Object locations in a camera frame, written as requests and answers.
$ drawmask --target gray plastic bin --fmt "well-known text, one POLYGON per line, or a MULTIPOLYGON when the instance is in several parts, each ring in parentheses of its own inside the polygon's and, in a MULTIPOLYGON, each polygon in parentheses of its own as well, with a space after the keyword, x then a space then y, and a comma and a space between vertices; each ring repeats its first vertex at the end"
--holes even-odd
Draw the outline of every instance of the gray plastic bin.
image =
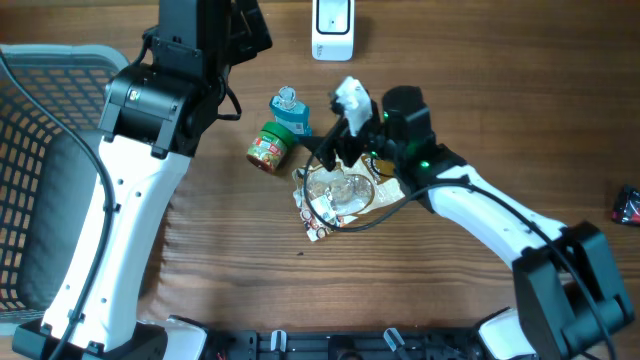
MULTIPOLYGON (((98 45, 1 46, 20 82, 94 148, 104 87, 127 59, 98 45)), ((96 171, 0 71, 0 323, 42 316, 71 262, 96 171)))

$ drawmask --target black and red object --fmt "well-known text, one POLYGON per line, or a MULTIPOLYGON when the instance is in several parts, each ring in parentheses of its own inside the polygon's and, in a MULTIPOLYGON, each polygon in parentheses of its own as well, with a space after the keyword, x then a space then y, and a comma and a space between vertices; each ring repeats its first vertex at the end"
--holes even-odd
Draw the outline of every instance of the black and red object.
POLYGON ((640 226, 640 192, 636 188, 629 185, 622 187, 613 205, 611 218, 618 224, 640 226))

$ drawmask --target wooden tabletop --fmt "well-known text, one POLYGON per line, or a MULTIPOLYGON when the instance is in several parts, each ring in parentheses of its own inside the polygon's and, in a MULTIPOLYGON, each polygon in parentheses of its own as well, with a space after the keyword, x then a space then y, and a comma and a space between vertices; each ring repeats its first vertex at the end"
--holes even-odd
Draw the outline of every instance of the wooden tabletop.
MULTIPOLYGON (((157 11, 4 8, 0 42, 100 43, 133 58, 157 11)), ((276 176, 246 161, 281 86, 297 90, 323 134, 335 122, 327 93, 347 75, 376 100, 420 86, 439 141, 487 181, 541 214, 600 227, 640 309, 640 229, 609 220, 620 186, 640 186, 639 4, 358 0, 345 63, 312 58, 310 1, 262 11, 274 47, 231 73, 243 118, 202 137, 160 229, 140 318, 381 330, 467 326, 515 304, 507 266, 458 225, 412 204, 373 230, 311 243, 290 176, 308 152, 295 149, 276 176)), ((637 323, 614 340, 620 359, 640 358, 637 323)), ((0 359, 16 358, 9 344, 0 340, 0 359)))

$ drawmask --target plastic basket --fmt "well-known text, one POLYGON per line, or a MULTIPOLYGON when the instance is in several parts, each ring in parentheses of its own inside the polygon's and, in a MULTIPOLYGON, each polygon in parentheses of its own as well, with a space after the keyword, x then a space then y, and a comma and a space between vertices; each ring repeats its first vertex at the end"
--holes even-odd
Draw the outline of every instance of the plastic basket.
MULTIPOLYGON (((1 47, 19 81, 94 148, 104 87, 126 58, 106 46, 1 47)), ((82 229, 96 171, 0 71, 0 323, 42 316, 82 229)))

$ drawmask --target green lid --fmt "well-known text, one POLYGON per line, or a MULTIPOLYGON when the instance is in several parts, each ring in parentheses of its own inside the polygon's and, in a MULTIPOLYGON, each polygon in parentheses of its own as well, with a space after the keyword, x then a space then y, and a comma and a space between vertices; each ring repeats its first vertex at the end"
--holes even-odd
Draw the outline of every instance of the green lid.
POLYGON ((262 127, 262 131, 270 132, 273 135, 279 137, 280 140, 282 140, 289 148, 292 147, 296 142, 296 136, 293 135, 293 133, 289 131, 289 129, 272 121, 264 124, 264 126, 262 127))

